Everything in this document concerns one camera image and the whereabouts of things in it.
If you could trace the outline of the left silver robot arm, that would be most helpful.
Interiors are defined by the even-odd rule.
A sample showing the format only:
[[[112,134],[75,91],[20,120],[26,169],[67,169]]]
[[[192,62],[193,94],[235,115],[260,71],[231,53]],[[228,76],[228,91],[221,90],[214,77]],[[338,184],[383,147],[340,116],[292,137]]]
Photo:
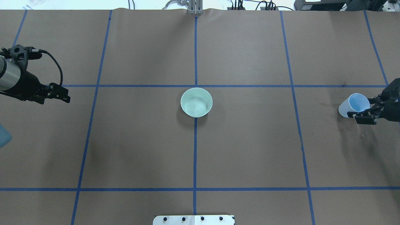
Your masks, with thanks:
[[[46,99],[58,99],[70,103],[68,89],[56,83],[42,84],[28,71],[23,71],[15,62],[1,56],[1,94],[20,101],[44,104]]]

